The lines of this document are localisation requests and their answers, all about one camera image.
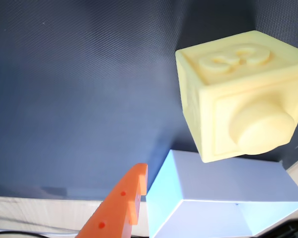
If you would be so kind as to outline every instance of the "cube face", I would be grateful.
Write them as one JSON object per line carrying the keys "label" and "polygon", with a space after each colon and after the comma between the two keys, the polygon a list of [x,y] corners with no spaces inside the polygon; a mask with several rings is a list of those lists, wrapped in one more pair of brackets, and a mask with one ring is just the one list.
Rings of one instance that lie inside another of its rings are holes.
{"label": "cube face", "polygon": [[176,52],[183,113],[204,162],[286,144],[298,123],[298,49],[257,31]]}

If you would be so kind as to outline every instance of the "hole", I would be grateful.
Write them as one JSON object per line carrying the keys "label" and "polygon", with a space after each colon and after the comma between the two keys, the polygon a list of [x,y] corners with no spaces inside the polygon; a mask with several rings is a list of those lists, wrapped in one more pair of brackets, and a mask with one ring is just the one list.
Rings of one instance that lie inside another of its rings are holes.
{"label": "hole", "polygon": [[103,229],[105,227],[105,223],[104,222],[100,222],[98,224],[98,228]]}

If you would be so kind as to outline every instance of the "white box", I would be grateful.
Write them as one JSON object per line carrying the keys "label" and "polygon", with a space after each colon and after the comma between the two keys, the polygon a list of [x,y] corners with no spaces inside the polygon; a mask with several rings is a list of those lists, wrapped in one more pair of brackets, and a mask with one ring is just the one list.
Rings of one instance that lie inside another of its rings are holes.
{"label": "white box", "polygon": [[298,209],[298,187],[280,163],[203,163],[170,150],[147,196],[153,238],[254,236]]}

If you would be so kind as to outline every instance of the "black object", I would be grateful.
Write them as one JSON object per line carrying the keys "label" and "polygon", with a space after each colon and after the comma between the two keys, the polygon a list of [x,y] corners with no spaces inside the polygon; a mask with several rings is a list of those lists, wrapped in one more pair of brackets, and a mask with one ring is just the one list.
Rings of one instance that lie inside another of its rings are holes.
{"label": "black object", "polygon": [[0,235],[24,235],[24,236],[30,236],[30,237],[48,238],[46,236],[42,236],[32,232],[19,232],[19,231],[4,231],[4,232],[0,232]]}
{"label": "black object", "polygon": [[[197,151],[174,52],[257,29],[298,47],[298,0],[0,0],[0,195],[103,200]],[[291,142],[247,156],[298,160]]]}
{"label": "black object", "polygon": [[286,222],[259,238],[298,238],[298,221]]}

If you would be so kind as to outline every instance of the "embossed number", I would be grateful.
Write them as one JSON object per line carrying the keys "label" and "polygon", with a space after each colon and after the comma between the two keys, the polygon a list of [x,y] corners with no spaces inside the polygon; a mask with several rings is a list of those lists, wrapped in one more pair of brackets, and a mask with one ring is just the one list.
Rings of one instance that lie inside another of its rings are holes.
{"label": "embossed number", "polygon": [[254,66],[266,63],[269,60],[269,49],[256,44],[242,44],[226,48],[223,51],[211,53],[199,60],[203,70],[212,73],[226,73],[234,66],[242,64]]}

